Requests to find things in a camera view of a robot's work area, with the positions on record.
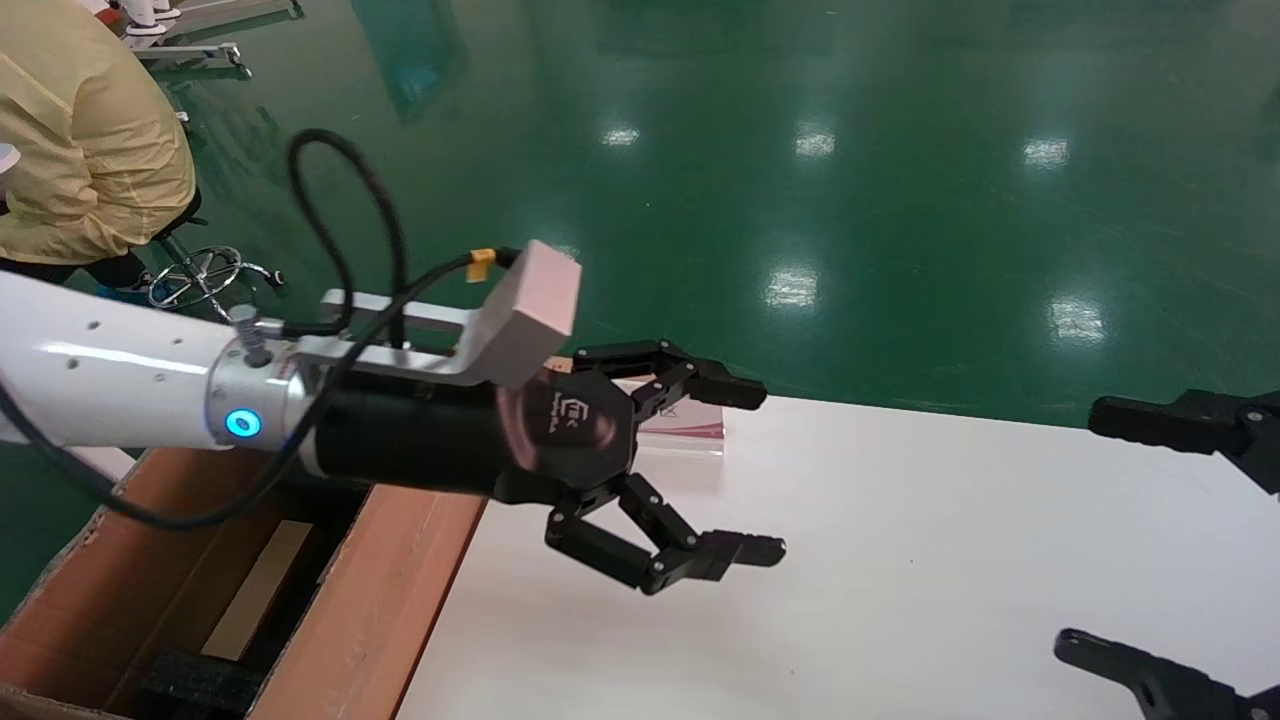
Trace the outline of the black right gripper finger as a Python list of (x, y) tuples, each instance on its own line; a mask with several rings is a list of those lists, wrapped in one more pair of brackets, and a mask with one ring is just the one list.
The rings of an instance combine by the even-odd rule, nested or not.
[(1053, 656), (1130, 691), (1144, 719), (1277, 719), (1279, 687), (1244, 697), (1203, 671), (1087, 632), (1060, 632)]
[(1180, 454), (1219, 454), (1265, 493), (1279, 493), (1279, 393), (1184, 392), (1170, 404), (1097, 398), (1087, 429)]

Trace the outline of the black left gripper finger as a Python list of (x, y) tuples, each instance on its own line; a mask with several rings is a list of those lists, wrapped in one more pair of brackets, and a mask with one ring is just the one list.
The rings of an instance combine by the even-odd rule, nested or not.
[(649, 377), (630, 395), (636, 423), (690, 397), (717, 407), (758, 410), (768, 398), (759, 380), (735, 375), (722, 363), (695, 357), (668, 340), (598, 345), (572, 354), (575, 372), (598, 372), (614, 379)]
[[(588, 520), (588, 515), (613, 502), (654, 550)], [(547, 521), (545, 542), (563, 556), (649, 596), (681, 580), (719, 582), (733, 565), (773, 568), (787, 553), (785, 539), (777, 537), (694, 530), (637, 473), (557, 503)]]

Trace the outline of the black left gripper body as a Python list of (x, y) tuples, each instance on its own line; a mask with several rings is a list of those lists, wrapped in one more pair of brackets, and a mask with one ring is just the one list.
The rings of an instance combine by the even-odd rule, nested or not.
[(357, 374), (314, 429), (325, 477), (481, 496), (582, 501), (634, 462), (634, 401), (598, 372), (544, 370), (517, 388)]

